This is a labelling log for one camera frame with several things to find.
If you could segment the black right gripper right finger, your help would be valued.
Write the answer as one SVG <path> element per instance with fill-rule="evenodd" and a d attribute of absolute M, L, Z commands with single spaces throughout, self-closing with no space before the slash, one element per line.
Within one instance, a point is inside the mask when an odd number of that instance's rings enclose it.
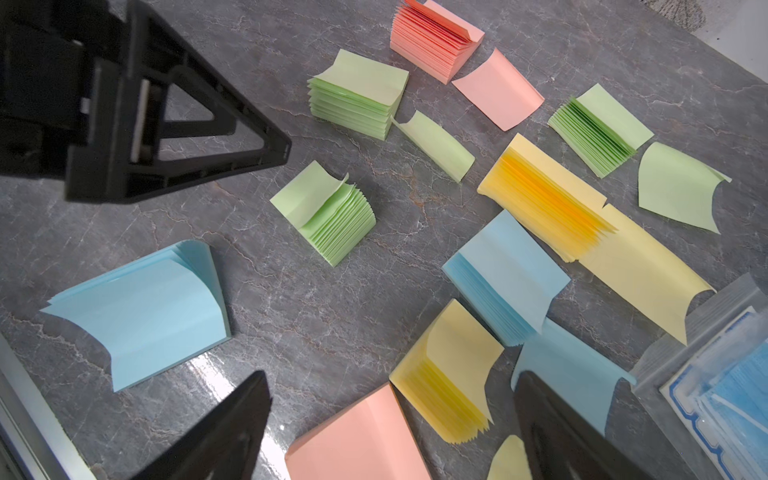
<path fill-rule="evenodd" d="M 514 388 L 515 410 L 534 479 L 648 479 L 535 373 Z"/>

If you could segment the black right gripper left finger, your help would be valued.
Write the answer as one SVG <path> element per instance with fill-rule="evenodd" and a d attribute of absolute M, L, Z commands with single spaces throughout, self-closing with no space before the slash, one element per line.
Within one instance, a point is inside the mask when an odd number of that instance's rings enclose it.
<path fill-rule="evenodd" d="M 264 371 L 246 378 L 136 479 L 250 479 L 272 406 Z"/>

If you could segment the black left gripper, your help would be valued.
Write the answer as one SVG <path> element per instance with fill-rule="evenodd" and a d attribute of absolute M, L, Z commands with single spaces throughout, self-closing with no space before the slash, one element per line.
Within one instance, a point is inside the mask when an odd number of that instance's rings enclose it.
<path fill-rule="evenodd" d="M 176 160 L 164 140 L 231 136 L 261 147 Z M 64 197 L 128 204 L 287 163 L 290 137 L 149 4 L 1 4 L 1 173 L 64 180 Z"/>

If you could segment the small torn yellow page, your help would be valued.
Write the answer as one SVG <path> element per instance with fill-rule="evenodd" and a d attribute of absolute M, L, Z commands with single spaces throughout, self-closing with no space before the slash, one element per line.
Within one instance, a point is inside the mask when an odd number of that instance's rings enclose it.
<path fill-rule="evenodd" d="M 510 435 L 492 459 L 488 480 L 531 480 L 524 442 Z"/>

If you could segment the torn blue memo page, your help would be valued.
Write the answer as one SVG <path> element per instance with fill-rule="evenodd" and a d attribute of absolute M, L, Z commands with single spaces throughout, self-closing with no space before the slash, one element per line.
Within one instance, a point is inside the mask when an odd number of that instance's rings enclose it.
<path fill-rule="evenodd" d="M 616 383 L 634 385 L 634 376 L 547 318 L 542 331 L 526 340 L 515 365 L 511 388 L 531 371 L 600 433 L 606 430 Z"/>

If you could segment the pink memo pad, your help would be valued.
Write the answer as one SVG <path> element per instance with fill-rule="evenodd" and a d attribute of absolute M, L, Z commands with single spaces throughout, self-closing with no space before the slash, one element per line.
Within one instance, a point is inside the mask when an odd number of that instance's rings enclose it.
<path fill-rule="evenodd" d="M 390 383 L 293 442 L 285 454 L 292 479 L 429 479 Z"/>

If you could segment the torn yellow memo page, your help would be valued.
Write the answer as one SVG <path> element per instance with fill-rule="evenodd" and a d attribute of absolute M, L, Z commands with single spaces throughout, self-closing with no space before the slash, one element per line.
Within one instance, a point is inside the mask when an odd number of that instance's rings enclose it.
<path fill-rule="evenodd" d="M 616 228 L 579 262 L 682 344 L 693 298 L 712 288 L 686 263 L 614 206 L 602 217 Z"/>

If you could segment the green memo pad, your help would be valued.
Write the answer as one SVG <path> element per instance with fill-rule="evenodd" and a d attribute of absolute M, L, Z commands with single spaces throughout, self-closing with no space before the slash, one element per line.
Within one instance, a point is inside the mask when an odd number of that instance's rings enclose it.
<path fill-rule="evenodd" d="M 653 132 L 599 83 L 571 97 L 547 124 L 598 178 L 611 174 L 653 137 Z"/>
<path fill-rule="evenodd" d="M 363 192 L 318 162 L 305 167 L 271 204 L 332 266 L 337 266 L 376 225 Z"/>
<path fill-rule="evenodd" d="M 409 72 L 341 49 L 334 63 L 307 81 L 311 113 L 384 140 L 402 100 Z"/>

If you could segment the large yellow memo pad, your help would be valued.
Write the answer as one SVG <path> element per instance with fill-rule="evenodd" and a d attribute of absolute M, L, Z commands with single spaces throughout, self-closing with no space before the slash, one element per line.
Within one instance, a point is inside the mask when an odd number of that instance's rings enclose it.
<path fill-rule="evenodd" d="M 516 134 L 477 188 L 573 262 L 617 232 L 603 207 L 607 198 Z"/>

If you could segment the torn green memo page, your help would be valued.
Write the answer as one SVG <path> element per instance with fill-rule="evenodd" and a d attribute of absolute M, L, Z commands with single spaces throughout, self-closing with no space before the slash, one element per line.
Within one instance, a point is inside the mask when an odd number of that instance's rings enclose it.
<path fill-rule="evenodd" d="M 638 170 L 638 205 L 650 212 L 719 234 L 713 197 L 732 179 L 698 159 L 660 142 L 644 152 Z"/>

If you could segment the red memo pad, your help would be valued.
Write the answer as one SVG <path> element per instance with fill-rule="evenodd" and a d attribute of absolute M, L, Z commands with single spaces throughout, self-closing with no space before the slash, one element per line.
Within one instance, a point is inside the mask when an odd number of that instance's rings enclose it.
<path fill-rule="evenodd" d="M 435 1 L 397 5 L 390 48 L 448 84 L 481 44 L 485 32 Z"/>

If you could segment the torn red memo page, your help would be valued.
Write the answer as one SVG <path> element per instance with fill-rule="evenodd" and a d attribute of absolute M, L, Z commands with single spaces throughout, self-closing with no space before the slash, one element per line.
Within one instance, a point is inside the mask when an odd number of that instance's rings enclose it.
<path fill-rule="evenodd" d="M 544 97 L 498 49 L 452 84 L 503 131 L 519 125 L 544 103 Z"/>

